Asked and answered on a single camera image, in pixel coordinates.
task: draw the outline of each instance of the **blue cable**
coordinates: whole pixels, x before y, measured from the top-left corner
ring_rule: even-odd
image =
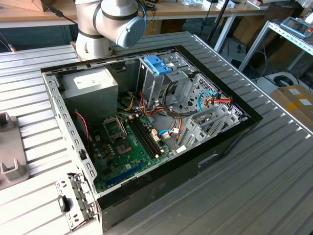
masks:
[[[161,130],[161,131],[158,133],[158,135],[161,136],[164,132],[167,132],[167,131],[169,131],[169,130],[166,130],[166,129],[165,129],[165,130]]]
[[[161,136],[164,132],[172,132],[172,133],[176,133],[176,132],[174,132],[174,131],[171,131],[171,130],[167,130],[167,129],[164,129],[164,130],[161,130],[158,134],[159,134],[159,136]]]
[[[202,98],[202,96],[203,96],[204,93],[210,93],[210,94],[212,94],[212,95],[216,95],[216,93],[213,92],[213,91],[204,91],[204,92],[201,92],[200,95],[199,95],[199,98],[198,98],[198,107],[199,107],[200,111],[202,111],[202,107],[201,107],[201,98]]]
[[[143,15],[145,16],[145,28],[146,28],[147,27],[147,13],[146,13],[146,9],[143,7],[143,5],[140,2],[138,2],[138,4],[141,6]]]

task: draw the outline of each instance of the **motherboard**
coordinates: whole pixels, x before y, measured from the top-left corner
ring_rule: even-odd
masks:
[[[92,139],[90,152],[98,173],[94,181],[98,193],[165,163],[173,155],[146,116],[109,118],[93,132]]]

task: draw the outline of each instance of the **red cable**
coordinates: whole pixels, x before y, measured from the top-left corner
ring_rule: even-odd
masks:
[[[74,112],[74,113],[77,114],[82,119],[82,121],[83,121],[83,123],[85,125],[86,133],[87,133],[87,146],[88,146],[88,149],[89,149],[89,131],[88,131],[88,127],[87,127],[86,121],[85,121],[84,117],[79,112]]]

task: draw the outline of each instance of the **metal bracket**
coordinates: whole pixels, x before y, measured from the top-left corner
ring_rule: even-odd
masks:
[[[96,215],[96,204],[90,187],[83,174],[67,174],[55,185],[58,190],[58,202],[61,212],[71,230],[77,229]]]
[[[0,190],[29,177],[16,117],[0,114]]]

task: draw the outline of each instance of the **blue drive bay latch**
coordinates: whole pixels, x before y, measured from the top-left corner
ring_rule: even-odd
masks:
[[[157,75],[162,75],[173,71],[172,68],[167,67],[164,61],[156,55],[145,56],[145,62],[147,62],[147,64],[154,72],[156,72]]]

